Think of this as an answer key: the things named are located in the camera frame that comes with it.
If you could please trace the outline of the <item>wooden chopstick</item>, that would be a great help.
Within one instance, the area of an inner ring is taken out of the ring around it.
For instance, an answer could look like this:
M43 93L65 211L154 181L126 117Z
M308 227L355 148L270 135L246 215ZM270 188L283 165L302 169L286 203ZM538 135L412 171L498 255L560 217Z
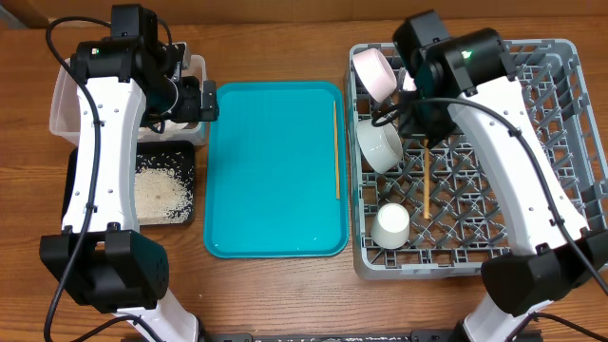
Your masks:
M424 139L424 219L430 219L430 153L428 139Z
M334 174L335 174L335 196L337 200L341 199L340 189L340 164L339 164L339 138L337 130L337 105L336 101L332 103L332 126L333 126L333 151L334 151Z

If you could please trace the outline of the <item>grey bowl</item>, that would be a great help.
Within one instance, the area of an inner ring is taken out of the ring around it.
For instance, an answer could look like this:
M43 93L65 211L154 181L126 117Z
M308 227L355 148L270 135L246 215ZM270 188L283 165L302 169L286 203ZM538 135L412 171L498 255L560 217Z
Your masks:
M391 123L377 127L371 120L359 121L356 137L363 156L376 173L388 172L403 158L400 137Z

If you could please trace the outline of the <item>pink bowl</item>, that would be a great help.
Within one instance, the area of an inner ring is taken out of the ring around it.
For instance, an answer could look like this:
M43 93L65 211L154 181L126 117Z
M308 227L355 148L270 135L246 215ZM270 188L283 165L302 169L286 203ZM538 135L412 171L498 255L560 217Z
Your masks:
M363 87L379 103L396 89L397 80L385 55L377 48L369 48L352 57L353 66Z

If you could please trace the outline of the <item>white paper cup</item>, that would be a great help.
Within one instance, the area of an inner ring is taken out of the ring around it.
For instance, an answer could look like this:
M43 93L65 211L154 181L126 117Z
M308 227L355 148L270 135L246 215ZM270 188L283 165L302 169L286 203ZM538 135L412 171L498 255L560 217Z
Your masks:
M382 248L398 249L409 238L409 212L397 203L383 205L376 214L370 236Z

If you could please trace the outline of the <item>large pink plate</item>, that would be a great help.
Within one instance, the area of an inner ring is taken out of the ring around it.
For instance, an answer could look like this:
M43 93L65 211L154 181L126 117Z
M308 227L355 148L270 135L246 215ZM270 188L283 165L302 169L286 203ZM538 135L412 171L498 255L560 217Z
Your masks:
M398 88L402 91L416 91L417 86L414 78L410 76L405 67L401 67L398 73Z

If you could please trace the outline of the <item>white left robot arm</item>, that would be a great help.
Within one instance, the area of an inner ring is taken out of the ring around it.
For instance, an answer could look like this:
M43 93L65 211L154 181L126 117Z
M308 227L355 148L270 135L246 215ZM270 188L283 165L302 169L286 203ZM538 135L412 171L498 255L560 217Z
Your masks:
M149 341L206 341L170 292L165 249L140 231L134 187L140 127L215 121L217 87L187 74L186 44L159 38L165 23L153 10L116 5L107 26L61 61L77 86L79 144L62 230L41 238L39 256L57 295L111 324L127 321Z

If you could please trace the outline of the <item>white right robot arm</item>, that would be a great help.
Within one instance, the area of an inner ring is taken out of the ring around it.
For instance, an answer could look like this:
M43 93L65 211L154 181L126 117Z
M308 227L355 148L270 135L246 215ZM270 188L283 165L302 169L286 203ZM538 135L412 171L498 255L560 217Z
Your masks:
M460 130L497 198L509 252L481 268L483 301L455 328L455 341L512 341L546 308L607 261L607 234L592 229L565 195L523 99L515 63L492 28L451 36L428 10L392 41L415 88L372 117L383 126L416 123L436 144Z

